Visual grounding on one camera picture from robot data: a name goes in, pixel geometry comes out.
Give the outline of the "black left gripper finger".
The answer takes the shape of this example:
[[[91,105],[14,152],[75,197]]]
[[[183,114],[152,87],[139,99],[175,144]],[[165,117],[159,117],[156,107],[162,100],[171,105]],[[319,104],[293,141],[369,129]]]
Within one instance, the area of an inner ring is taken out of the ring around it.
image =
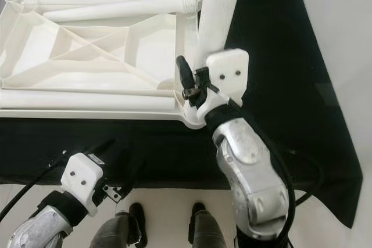
[[[107,157],[110,153],[112,147],[114,147],[116,140],[114,138],[109,138],[103,142],[93,145],[93,147],[88,148],[87,155],[90,157]]]
[[[125,187],[133,188],[135,183],[138,181],[138,177],[143,168],[143,158],[134,158],[128,162],[128,176]]]

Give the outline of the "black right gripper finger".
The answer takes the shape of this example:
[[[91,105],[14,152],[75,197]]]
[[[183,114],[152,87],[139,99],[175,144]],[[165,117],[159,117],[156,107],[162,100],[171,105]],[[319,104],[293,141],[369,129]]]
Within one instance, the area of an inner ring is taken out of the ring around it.
[[[183,89],[194,88],[194,86],[196,86],[195,76],[183,55],[176,57],[176,66],[178,68],[178,75]]]

